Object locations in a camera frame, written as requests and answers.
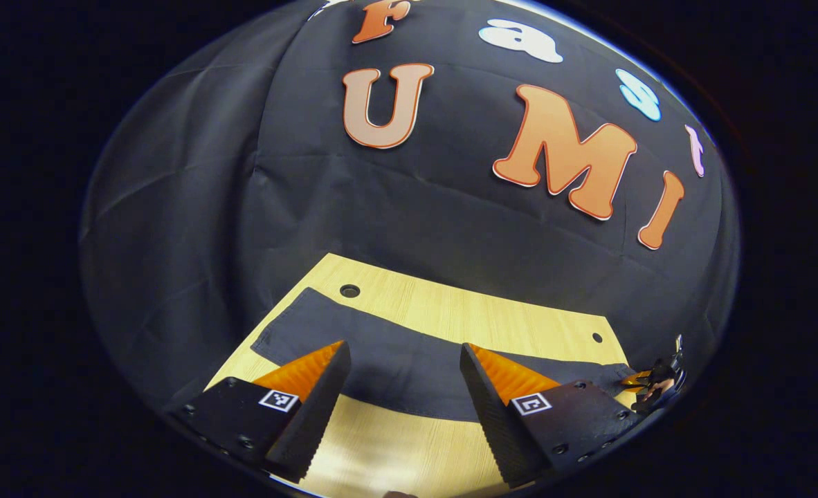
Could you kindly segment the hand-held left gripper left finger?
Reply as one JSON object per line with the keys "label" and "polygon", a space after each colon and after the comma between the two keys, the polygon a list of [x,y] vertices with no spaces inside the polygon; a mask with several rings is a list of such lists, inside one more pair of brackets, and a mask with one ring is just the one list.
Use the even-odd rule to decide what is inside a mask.
{"label": "hand-held left gripper left finger", "polygon": [[297,483],[307,476],[351,371],[341,340],[254,381],[228,376],[171,410],[171,419],[251,472]]}

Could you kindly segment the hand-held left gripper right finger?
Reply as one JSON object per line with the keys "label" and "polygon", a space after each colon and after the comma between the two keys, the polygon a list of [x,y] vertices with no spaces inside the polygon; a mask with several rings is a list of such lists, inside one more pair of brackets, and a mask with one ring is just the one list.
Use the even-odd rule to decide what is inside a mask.
{"label": "hand-held left gripper right finger", "polygon": [[504,482],[572,476],[639,425],[639,414],[581,379],[556,382],[475,344],[460,371]]}

